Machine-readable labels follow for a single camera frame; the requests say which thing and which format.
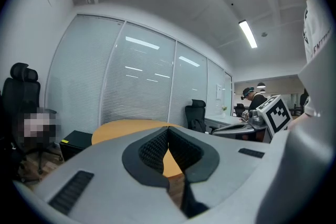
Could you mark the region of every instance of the black bag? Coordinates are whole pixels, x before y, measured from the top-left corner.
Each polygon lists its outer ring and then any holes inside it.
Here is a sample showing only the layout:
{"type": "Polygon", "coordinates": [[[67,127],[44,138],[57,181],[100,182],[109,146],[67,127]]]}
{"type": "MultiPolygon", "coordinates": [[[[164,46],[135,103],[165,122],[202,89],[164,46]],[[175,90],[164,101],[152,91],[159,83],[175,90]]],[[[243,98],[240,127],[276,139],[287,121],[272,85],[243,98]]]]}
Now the black bag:
{"type": "Polygon", "coordinates": [[[192,120],[190,122],[190,126],[191,126],[191,130],[193,131],[197,131],[197,132],[200,132],[200,133],[205,133],[206,129],[206,125],[204,123],[204,121],[200,121],[200,120],[192,120]]]}

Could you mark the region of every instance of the wooden table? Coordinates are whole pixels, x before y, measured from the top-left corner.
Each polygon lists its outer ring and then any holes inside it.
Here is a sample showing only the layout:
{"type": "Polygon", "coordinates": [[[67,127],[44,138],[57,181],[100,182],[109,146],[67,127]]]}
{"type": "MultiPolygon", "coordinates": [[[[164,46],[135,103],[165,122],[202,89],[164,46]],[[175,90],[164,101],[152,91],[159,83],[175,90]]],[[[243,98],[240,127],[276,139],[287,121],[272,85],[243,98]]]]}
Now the wooden table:
{"type": "MultiPolygon", "coordinates": [[[[180,127],[176,124],[161,121],[152,121],[152,120],[112,121],[100,126],[93,133],[91,141],[92,144],[95,145],[105,140],[114,139],[124,135],[129,135],[132,133],[165,126],[180,127]]],[[[172,177],[180,175],[182,173],[169,150],[167,151],[166,155],[163,158],[163,165],[164,165],[163,175],[165,177],[172,177]]]]}

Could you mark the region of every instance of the black shirt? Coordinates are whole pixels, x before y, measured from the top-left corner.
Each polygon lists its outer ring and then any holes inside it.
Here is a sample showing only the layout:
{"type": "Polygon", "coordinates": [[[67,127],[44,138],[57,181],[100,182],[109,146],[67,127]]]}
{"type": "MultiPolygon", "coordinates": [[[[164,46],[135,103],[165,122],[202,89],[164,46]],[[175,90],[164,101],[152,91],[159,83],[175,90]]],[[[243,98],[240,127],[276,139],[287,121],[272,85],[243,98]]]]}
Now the black shirt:
{"type": "Polygon", "coordinates": [[[258,106],[260,106],[261,104],[265,103],[267,101],[267,98],[264,97],[261,93],[256,93],[254,95],[254,98],[251,102],[251,105],[250,107],[248,108],[248,112],[250,110],[253,110],[253,109],[257,109],[258,106]]]}

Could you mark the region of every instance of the floor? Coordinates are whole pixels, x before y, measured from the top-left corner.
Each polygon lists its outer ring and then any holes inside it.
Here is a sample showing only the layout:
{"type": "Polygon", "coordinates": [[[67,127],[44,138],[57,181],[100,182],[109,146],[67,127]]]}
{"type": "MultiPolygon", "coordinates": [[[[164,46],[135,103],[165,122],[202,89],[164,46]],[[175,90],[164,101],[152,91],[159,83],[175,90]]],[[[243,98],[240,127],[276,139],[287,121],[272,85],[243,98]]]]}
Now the floor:
{"type": "MultiPolygon", "coordinates": [[[[52,152],[61,154],[59,148],[50,148],[52,152]]],[[[27,160],[23,161],[22,164],[24,165],[24,169],[19,169],[19,174],[22,178],[26,179],[24,184],[29,187],[31,190],[38,185],[40,181],[42,181],[49,173],[55,170],[58,166],[60,166],[63,161],[58,159],[58,156],[51,155],[48,153],[43,153],[41,168],[43,173],[39,175],[37,173],[38,169],[38,158],[37,153],[33,153],[27,156],[27,160]]],[[[184,189],[184,175],[177,175],[171,177],[169,179],[170,182],[170,190],[168,192],[171,199],[174,203],[180,207],[182,202],[182,195],[184,189]]]]}

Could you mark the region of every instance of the ceiling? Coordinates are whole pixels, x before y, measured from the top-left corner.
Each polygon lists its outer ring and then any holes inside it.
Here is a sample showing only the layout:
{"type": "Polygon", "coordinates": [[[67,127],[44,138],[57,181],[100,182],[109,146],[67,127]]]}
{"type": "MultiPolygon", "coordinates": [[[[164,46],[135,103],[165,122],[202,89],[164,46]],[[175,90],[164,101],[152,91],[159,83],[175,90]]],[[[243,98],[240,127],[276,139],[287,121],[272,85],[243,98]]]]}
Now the ceiling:
{"type": "MultiPolygon", "coordinates": [[[[83,4],[85,0],[73,0],[83,4]]],[[[213,46],[233,66],[304,62],[306,0],[99,0],[121,2],[170,20],[213,46]],[[252,49],[238,22],[247,20],[258,48],[252,49]]]]}

